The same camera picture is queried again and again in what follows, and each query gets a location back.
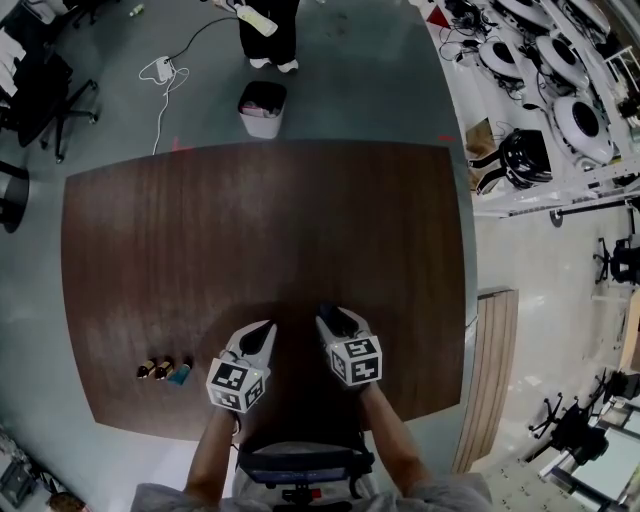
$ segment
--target power strip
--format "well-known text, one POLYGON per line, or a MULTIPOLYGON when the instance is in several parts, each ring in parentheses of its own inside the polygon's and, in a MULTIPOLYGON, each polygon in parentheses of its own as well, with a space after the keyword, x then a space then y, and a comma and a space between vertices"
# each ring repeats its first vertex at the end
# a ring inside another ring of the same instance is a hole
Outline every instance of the power strip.
POLYGON ((168 82, 173 78, 173 66, 169 57, 159 57, 156 60, 156 68, 158 69, 158 80, 160 83, 168 82))

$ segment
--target person's hand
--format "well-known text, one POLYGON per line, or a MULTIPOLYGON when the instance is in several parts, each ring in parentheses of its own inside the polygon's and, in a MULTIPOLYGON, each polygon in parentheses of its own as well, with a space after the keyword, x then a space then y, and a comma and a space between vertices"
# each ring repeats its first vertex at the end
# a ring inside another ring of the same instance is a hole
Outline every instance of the person's hand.
POLYGON ((224 9, 225 11, 229 11, 235 14, 236 10, 231 7, 226 0, 211 0, 213 2, 213 5, 215 5, 216 7, 220 8, 220 9, 224 9))

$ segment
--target wooden table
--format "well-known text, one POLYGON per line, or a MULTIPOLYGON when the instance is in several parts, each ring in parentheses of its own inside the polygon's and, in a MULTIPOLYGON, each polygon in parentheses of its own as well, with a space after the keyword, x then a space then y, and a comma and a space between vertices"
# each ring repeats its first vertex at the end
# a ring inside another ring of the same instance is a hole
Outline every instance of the wooden table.
POLYGON ((273 375, 245 427, 295 430, 305 417, 304 428, 336 428, 355 408, 316 341, 324 300, 380 337, 381 385, 403 419, 459 401, 464 268, 445 148, 236 144, 75 175, 62 275, 82 384, 105 425, 198 439, 212 358, 235 330, 272 318, 273 375), (165 354, 194 358, 182 387, 136 379, 165 354))

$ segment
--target black office chair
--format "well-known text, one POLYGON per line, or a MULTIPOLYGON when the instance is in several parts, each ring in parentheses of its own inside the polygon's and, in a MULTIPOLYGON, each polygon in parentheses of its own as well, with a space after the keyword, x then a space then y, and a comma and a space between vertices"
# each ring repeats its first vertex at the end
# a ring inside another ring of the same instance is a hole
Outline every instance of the black office chair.
POLYGON ((596 278, 596 284, 600 284, 602 281, 609 279, 609 262, 611 261, 611 255, 607 250, 607 244, 604 238, 598 238, 598 242, 602 244, 602 256, 600 254, 594 254, 594 260, 600 260, 602 262, 602 268, 600 269, 600 275, 596 278))
POLYGON ((613 372, 605 385, 604 401, 618 396, 626 400, 633 400, 640 396, 640 375, 627 375, 623 372, 613 372))
POLYGON ((613 255, 607 250, 604 238, 600 238, 598 241, 602 243, 603 254, 593 255, 593 259, 602 262, 596 284, 607 280, 609 271, 618 283, 640 284, 640 247, 631 247, 631 237, 617 240, 613 255))
MULTIPOLYGON (((40 67, 32 65, 29 71, 18 76, 20 71, 16 71, 18 92, 9 100, 11 123, 6 122, 5 127, 16 129, 18 142, 22 147, 26 147, 55 119, 56 162, 61 163, 64 155, 60 150, 60 144, 65 121, 70 117, 86 117, 91 124, 98 121, 94 112, 72 110, 87 88, 95 90, 98 84, 93 80, 87 80, 80 89, 68 97, 72 69, 55 53, 40 67)), ((46 137, 41 139, 40 145, 43 149, 48 147, 46 137)))
POLYGON ((564 415, 561 418, 558 417, 558 409, 562 402, 562 393, 558 393, 559 399, 553 409, 549 400, 545 399, 547 418, 537 427, 530 426, 529 430, 537 432, 542 429, 542 432, 534 434, 536 439, 540 439, 549 427, 556 426, 551 432, 551 441, 545 448, 551 446, 558 451, 567 450, 579 466, 596 460, 609 447, 609 441, 605 437, 606 431, 589 425, 593 404, 600 396, 601 394, 592 398, 585 408, 581 408, 577 397, 574 397, 575 403, 568 410, 562 409, 564 415))
POLYGON ((89 25, 93 25, 96 22, 96 10, 98 7, 107 0, 84 0, 83 2, 79 2, 77 9, 75 12, 79 13, 79 16, 73 20, 73 28, 80 28, 80 20, 84 18, 86 15, 89 15, 89 25))
POLYGON ((631 237, 616 241, 609 268, 618 283, 640 284, 640 247, 631 247, 631 237))
POLYGON ((558 451, 567 450, 579 466, 596 460, 609 447, 606 430, 589 425, 590 414, 575 403, 551 432, 551 446, 558 451))

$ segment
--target white trash can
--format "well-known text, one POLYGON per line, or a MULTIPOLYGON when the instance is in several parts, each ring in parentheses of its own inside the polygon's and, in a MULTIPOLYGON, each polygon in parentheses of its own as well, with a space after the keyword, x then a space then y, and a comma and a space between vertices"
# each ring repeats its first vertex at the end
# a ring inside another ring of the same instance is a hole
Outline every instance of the white trash can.
POLYGON ((252 137, 275 139, 282 125, 287 89, 273 82, 251 82, 238 102, 238 113, 252 137))

